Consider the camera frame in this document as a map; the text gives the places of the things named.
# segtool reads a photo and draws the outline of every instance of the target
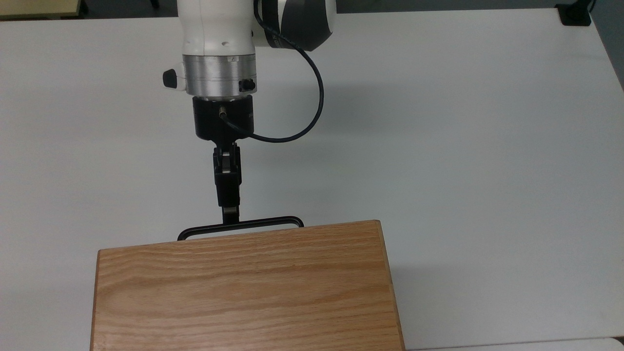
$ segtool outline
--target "silver metal ring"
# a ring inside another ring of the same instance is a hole
[[[240,98],[257,91],[256,55],[183,55],[187,93],[224,99]]]

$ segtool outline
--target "black cable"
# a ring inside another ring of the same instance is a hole
[[[226,114],[219,114],[219,118],[221,118],[230,128],[234,129],[235,131],[237,131],[240,134],[243,134],[244,136],[250,137],[252,139],[256,139],[259,141],[264,141],[264,142],[275,142],[275,143],[279,143],[279,142],[289,142],[289,141],[293,141],[293,140],[297,140],[300,137],[303,137],[304,135],[306,135],[310,130],[312,130],[312,128],[314,128],[314,125],[316,124],[316,122],[318,122],[318,118],[321,117],[321,112],[323,111],[323,102],[325,99],[325,89],[323,88],[323,80],[321,78],[321,73],[318,71],[318,68],[316,67],[316,64],[314,64],[314,61],[312,61],[312,59],[308,56],[308,54],[301,48],[299,47],[299,45],[297,45],[295,42],[293,42],[292,40],[288,39],[287,37],[284,37],[284,35],[282,35],[282,33],[276,31],[275,29],[269,27],[264,21],[262,21],[262,18],[260,17],[260,13],[258,11],[258,3],[260,2],[260,0],[253,0],[253,14],[256,17],[256,21],[258,21],[258,24],[267,32],[271,33],[272,35],[280,38],[281,40],[285,41],[288,43],[288,45],[292,46],[293,49],[297,50],[298,53],[301,54],[301,56],[303,56],[304,59],[306,59],[306,61],[308,61],[308,64],[310,64],[310,67],[312,68],[312,71],[314,71],[314,75],[316,76],[316,80],[318,81],[318,108],[316,110],[316,114],[314,115],[314,118],[312,119],[312,122],[310,122],[310,124],[308,124],[307,127],[305,127],[305,129],[303,129],[301,132],[293,135],[293,136],[289,136],[289,137],[284,137],[284,138],[271,138],[271,137],[264,137],[264,136],[259,136],[258,134],[254,134],[250,131],[247,131],[245,129],[242,129],[241,127],[238,127],[236,124],[230,122],[230,120],[227,118]]]

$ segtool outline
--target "wooden furniture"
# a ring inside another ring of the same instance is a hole
[[[92,351],[400,351],[378,221],[101,250]]]
[[[77,16],[80,0],[0,0],[0,19]]]

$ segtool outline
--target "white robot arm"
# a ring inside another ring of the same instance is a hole
[[[242,179],[236,140],[292,141],[318,120],[323,82],[305,51],[317,48],[331,35],[335,13],[335,0],[178,0],[184,30],[183,62],[163,73],[163,83],[193,96],[195,133],[216,144],[215,185],[225,226],[244,224],[238,220]],[[255,46],[296,49],[313,68],[319,107],[300,133],[286,138],[253,133],[251,95],[258,89]],[[260,222],[266,225],[271,221]]]
[[[304,50],[333,29],[335,0],[264,0],[258,10],[269,27]],[[184,31],[183,64],[165,72],[165,87],[211,100],[256,92],[255,46],[289,48],[254,17],[253,0],[178,0]]]

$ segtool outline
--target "black clamp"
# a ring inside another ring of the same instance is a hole
[[[564,26],[588,27],[592,23],[587,7],[592,0],[578,0],[573,4],[557,4],[559,18]]]

